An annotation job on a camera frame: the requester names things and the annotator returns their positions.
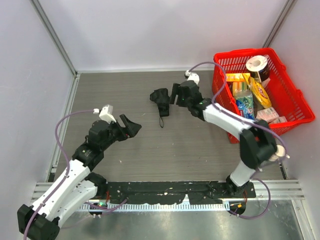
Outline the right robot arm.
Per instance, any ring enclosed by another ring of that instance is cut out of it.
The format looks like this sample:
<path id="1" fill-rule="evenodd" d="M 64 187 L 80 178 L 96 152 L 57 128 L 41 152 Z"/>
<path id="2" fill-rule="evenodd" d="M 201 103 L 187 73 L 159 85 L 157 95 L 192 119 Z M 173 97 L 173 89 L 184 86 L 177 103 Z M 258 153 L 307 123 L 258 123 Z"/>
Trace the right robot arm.
<path id="1" fill-rule="evenodd" d="M 202 97 L 193 80 L 174 83 L 169 103 L 187 108 L 192 116 L 237 138 L 240 161 L 226 178 L 226 189 L 233 196 L 242 194 L 258 168 L 277 152 L 276 140 L 266 121 L 241 117 L 210 98 Z"/>

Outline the black folding umbrella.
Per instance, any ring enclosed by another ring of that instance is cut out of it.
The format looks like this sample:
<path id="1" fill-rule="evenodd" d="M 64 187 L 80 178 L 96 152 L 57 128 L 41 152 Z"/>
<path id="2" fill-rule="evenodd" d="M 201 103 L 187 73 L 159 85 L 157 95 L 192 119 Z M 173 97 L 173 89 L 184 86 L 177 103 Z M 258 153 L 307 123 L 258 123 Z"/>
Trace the black folding umbrella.
<path id="1" fill-rule="evenodd" d="M 169 91 L 167 88 L 156 89 L 150 94 L 149 99 L 157 105 L 159 112 L 159 125 L 163 128 L 163 117 L 168 117 L 170 115 Z"/>

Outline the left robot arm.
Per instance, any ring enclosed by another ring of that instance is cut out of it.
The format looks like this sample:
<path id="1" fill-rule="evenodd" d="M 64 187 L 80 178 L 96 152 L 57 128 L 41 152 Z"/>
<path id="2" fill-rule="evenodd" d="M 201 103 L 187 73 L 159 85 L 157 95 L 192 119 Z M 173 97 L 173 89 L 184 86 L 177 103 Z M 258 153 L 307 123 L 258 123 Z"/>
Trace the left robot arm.
<path id="1" fill-rule="evenodd" d="M 93 172 L 104 158 L 105 150 L 115 142 L 133 138 L 142 126 L 120 115 L 116 120 L 95 121 L 82 143 L 67 159 L 63 173 L 30 206 L 23 204 L 17 211 L 18 229 L 27 240 L 54 240 L 69 217 L 85 202 L 107 191 L 106 179 Z"/>

